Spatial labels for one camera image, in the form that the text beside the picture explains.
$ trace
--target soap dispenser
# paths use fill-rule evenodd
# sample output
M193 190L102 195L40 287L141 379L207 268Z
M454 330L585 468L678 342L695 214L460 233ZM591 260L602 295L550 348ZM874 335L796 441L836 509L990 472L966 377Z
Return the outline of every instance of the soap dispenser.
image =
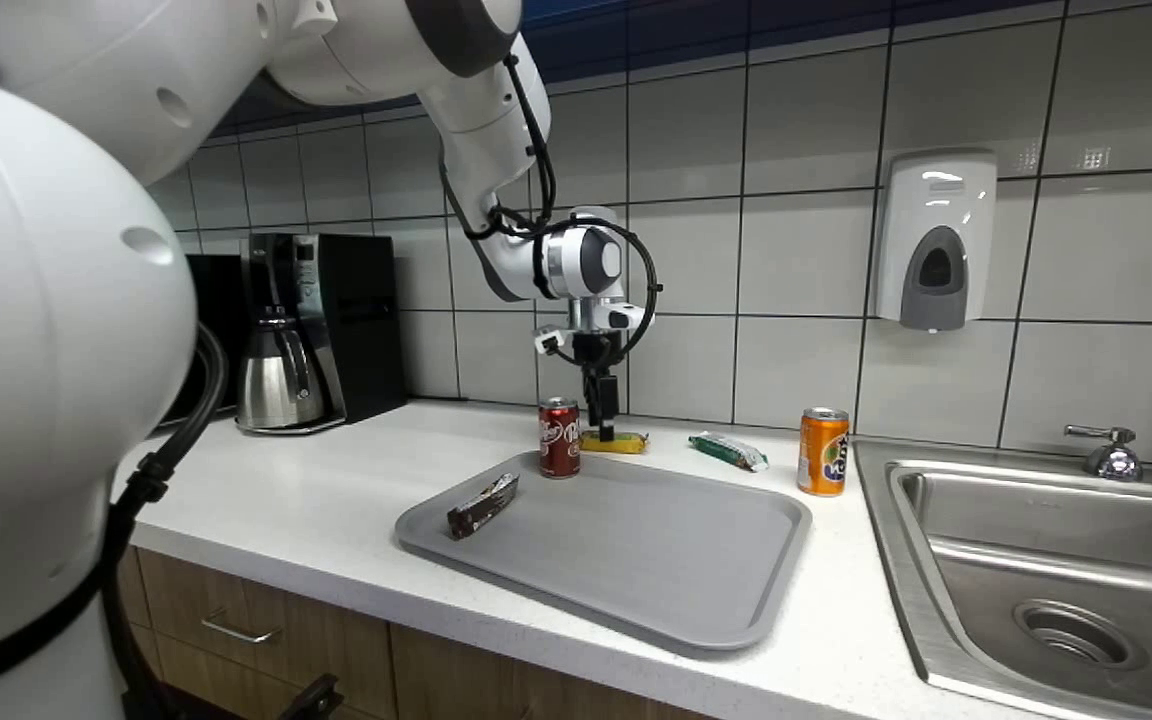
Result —
M950 330L981 318L1001 169L993 156L912 156L893 163L881 222L881 318Z

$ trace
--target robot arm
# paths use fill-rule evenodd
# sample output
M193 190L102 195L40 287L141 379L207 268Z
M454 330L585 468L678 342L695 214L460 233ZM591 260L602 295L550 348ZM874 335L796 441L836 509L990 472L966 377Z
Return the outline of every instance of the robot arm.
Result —
M70 119L145 185L179 169L264 68L304 103L420 97L488 287L570 298L572 327L544 348L570 354L602 335L608 350L570 358L618 362L653 298L649 311L626 298L626 227L591 210L551 221L551 114L515 29L520 0L0 0L0 87ZM533 163L544 209L530 221L497 190ZM622 330L636 330L626 350L614 348Z

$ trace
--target cabinet drawer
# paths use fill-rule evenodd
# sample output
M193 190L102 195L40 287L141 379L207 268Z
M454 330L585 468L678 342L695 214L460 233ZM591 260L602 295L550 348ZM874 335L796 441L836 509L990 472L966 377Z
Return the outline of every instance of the cabinet drawer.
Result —
M216 661L251 666L297 692L331 673L353 711L376 720L395 716L389 627L379 621L152 550L141 557L141 570L161 637L203 648Z
M393 627L404 720L699 720L684 708Z

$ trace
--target stainless steel sink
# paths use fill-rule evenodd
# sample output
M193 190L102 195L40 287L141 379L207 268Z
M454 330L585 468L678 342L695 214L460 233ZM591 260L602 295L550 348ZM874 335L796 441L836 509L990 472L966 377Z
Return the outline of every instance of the stainless steel sink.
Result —
M1045 716L1152 716L1152 482L860 447L927 685Z

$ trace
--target wooden cabinet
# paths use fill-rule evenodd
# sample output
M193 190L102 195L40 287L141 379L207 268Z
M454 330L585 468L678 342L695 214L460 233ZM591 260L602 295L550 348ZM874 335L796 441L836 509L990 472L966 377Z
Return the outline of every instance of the wooden cabinet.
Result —
M277 720L326 673L331 720L692 720L157 550L127 550L121 584L157 676L246 720Z
M404 720L695 720L669 705L412 627L393 627L393 666Z
M141 550L141 570L168 685L259 720L336 676L336 716L395 716L379 621L152 550Z

